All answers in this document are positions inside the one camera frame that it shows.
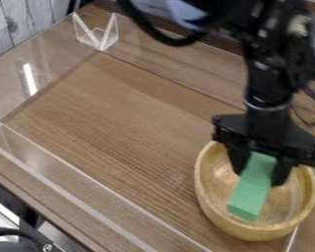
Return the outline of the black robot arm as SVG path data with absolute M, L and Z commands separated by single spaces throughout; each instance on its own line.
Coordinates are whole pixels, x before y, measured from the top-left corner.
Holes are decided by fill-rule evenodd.
M 213 118 L 213 139 L 229 150 L 234 172 L 245 172 L 259 152 L 277 159 L 271 183 L 285 183 L 293 168 L 315 165 L 315 136 L 290 115 L 294 94 L 315 95 L 310 13 L 304 0 L 185 0 L 187 25 L 223 27 L 242 43 L 247 66 L 243 114 Z

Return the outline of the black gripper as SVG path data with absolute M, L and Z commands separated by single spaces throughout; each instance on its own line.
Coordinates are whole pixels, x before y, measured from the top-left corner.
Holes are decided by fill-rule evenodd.
M 231 144 L 227 153 L 237 175 L 245 170 L 251 142 L 258 151 L 277 156 L 271 175 L 274 187 L 285 183 L 296 163 L 315 166 L 315 135 L 296 124 L 288 108 L 250 107 L 243 114 L 214 116 L 213 125 L 213 139 L 225 145 Z

